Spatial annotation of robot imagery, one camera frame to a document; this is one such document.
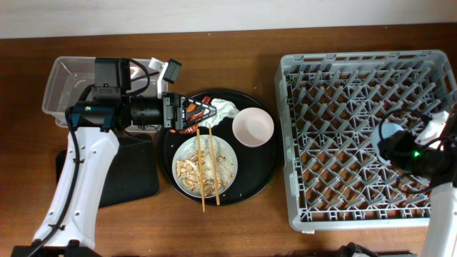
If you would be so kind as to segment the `pink bowl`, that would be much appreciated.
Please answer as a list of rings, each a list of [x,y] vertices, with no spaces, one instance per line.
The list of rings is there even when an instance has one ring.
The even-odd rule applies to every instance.
[[[232,130],[241,144],[255,148],[271,139],[274,133],[274,122],[263,109],[251,107],[243,109],[235,116]]]

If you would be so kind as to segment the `light blue cup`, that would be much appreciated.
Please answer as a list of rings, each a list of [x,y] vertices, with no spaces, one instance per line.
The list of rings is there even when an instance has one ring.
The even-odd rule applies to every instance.
[[[371,145],[382,164],[400,164],[406,160],[401,149],[405,135],[406,132],[398,124],[385,122],[374,127]]]

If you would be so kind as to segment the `orange carrot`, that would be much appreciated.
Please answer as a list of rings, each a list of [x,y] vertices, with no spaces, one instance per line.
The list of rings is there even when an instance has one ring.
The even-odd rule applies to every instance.
[[[187,114],[190,114],[191,112],[195,111],[196,110],[196,105],[195,104],[189,104],[187,107],[186,107],[186,113]]]

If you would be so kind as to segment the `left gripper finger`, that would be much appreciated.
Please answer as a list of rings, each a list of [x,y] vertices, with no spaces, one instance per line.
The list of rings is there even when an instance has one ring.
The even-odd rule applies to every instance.
[[[215,106],[212,106],[211,104],[206,104],[202,101],[198,101],[193,98],[183,96],[182,97],[182,109],[185,114],[187,114],[186,107],[189,104],[196,104],[197,106],[200,106],[204,110],[204,114],[216,114],[217,113],[217,109]]]
[[[204,114],[201,118],[197,118],[195,121],[188,122],[186,117],[186,122],[184,123],[184,128],[187,129],[188,127],[196,124],[197,126],[209,127],[216,124],[216,114]]]

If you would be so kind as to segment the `red snack wrapper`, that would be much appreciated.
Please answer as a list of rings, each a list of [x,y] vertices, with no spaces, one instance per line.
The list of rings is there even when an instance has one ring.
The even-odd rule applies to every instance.
[[[187,121],[188,122],[195,121],[197,118],[201,118],[203,115],[204,115],[204,110],[200,106],[196,105],[196,110],[191,112],[190,114],[188,114]],[[192,134],[192,133],[196,132],[197,127],[198,126],[196,124],[194,124],[194,125],[186,128],[183,131],[179,131],[179,133],[180,134]]]

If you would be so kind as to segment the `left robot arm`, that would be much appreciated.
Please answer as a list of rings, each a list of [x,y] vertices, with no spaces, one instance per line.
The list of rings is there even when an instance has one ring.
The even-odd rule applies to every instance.
[[[183,131],[216,115],[217,110],[184,95],[165,92],[174,83],[181,63],[152,59],[136,65],[149,80],[156,74],[156,95],[144,97],[144,86],[133,90],[133,59],[96,58],[94,83],[64,112],[69,129],[64,167],[50,208],[29,246],[14,246],[13,256],[96,256],[95,228],[104,183],[119,151],[119,136],[135,125],[160,125]]]

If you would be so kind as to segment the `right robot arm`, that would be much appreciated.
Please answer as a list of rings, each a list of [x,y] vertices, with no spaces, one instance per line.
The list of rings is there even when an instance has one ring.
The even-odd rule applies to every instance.
[[[426,127],[415,136],[398,124],[386,120],[392,114],[419,116]],[[423,256],[456,255],[456,111],[424,114],[413,109],[389,111],[371,134],[379,159],[401,170],[403,178],[422,177],[429,185],[405,194],[430,193],[431,217],[428,222]]]

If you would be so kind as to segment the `white tissue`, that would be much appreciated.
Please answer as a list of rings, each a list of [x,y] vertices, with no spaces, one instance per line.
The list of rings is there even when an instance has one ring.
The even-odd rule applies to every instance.
[[[200,127],[213,128],[219,125],[225,118],[234,119],[240,112],[233,102],[224,99],[212,99],[210,104],[216,108],[216,115],[200,122]]]

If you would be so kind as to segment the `wooden chopstick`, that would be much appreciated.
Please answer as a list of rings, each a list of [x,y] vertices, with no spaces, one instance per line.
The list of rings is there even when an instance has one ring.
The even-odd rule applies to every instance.
[[[202,204],[202,211],[203,211],[203,213],[205,213],[206,204],[205,204],[205,190],[204,190],[204,173],[203,173],[203,166],[202,166],[201,137],[200,137],[199,127],[197,127],[197,129],[196,129],[196,138],[197,138],[197,154],[198,154],[198,162],[199,162],[201,204]]]
[[[216,205],[220,206],[220,197],[219,197],[219,182],[218,182],[218,174],[216,170],[216,157],[214,153],[214,140],[211,126],[209,126],[209,141],[210,141],[210,150],[211,150],[211,162],[213,168],[213,175],[214,175],[214,188],[215,188],[215,197],[216,197]]]

